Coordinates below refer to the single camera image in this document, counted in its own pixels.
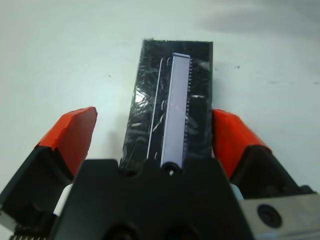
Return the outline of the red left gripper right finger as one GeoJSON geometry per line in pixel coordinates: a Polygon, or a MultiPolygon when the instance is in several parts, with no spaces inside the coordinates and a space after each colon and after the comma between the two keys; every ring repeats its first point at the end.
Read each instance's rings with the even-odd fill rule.
{"type": "Polygon", "coordinates": [[[245,199],[312,194],[299,186],[272,150],[235,114],[212,111],[212,148],[231,184],[245,199]]]}

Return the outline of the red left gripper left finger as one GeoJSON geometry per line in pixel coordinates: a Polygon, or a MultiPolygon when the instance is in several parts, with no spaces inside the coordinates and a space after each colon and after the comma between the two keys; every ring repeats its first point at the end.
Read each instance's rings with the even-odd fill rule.
{"type": "Polygon", "coordinates": [[[97,116],[93,106],[67,112],[42,137],[0,194],[1,225],[40,227],[55,218],[88,155],[97,116]]]}

